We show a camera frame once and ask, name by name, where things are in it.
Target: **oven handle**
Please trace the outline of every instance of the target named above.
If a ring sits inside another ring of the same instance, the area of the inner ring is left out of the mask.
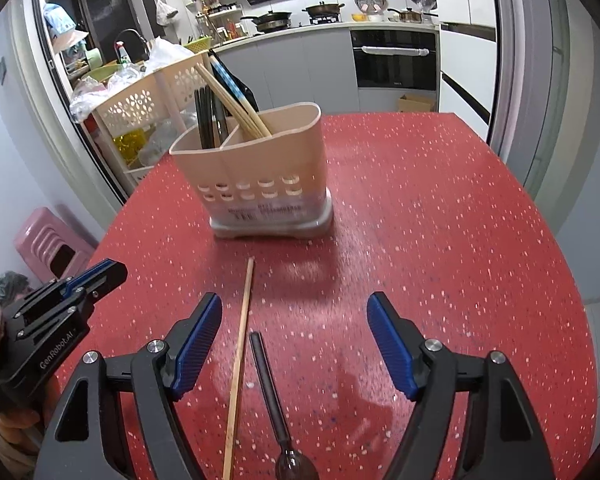
[[[372,56],[428,56],[430,51],[428,48],[399,48],[389,46],[362,46],[354,48],[354,50],[360,49],[365,54],[371,54]]]

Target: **speckled tabletop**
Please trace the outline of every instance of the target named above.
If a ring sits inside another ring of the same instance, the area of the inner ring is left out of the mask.
[[[586,462],[596,370],[567,264],[535,206],[500,160],[446,114],[355,114],[323,123],[334,198],[330,236],[312,242],[215,240],[170,158],[113,222],[93,262],[128,280],[98,303],[88,349],[136,351],[188,317],[205,291],[224,319],[195,389],[177,404],[209,479],[222,472],[230,375],[248,256],[256,257],[249,327],[261,330],[296,445],[320,478],[381,479],[412,405],[398,394],[366,324],[375,290],[452,350],[506,352],[538,414],[559,479]],[[451,476],[466,394],[458,395],[439,478]],[[139,479],[153,477],[130,396],[125,423]],[[272,436],[250,348],[235,478],[273,478]]]

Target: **black built-in oven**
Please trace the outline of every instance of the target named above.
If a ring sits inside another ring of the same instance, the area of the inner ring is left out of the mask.
[[[436,35],[415,30],[352,30],[359,88],[436,90]]]

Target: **faucet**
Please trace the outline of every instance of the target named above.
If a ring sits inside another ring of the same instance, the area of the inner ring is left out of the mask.
[[[144,54],[146,56],[145,61],[148,60],[149,59],[149,48],[146,46],[146,39],[143,38],[142,35],[134,28],[126,28],[125,30],[122,30],[116,36],[115,40],[113,40],[113,50],[115,51],[116,57],[118,58],[118,63],[122,62],[122,60],[120,59],[119,51],[116,49],[116,43],[120,40],[120,36],[122,36],[125,32],[132,32],[138,37],[138,40],[140,40],[140,43],[142,44],[142,48],[144,48]]]

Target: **spoon handle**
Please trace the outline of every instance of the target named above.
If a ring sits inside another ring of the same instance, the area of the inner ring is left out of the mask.
[[[273,382],[271,365],[269,364],[267,351],[264,348],[264,341],[262,340],[260,332],[251,332],[249,340],[251,342],[253,358],[256,361],[256,370],[258,371],[264,403],[267,405],[267,411],[269,412],[273,431],[276,434],[276,440],[281,448],[291,449],[291,436],[289,435],[289,429],[286,426],[285,415],[282,413],[278,391]]]

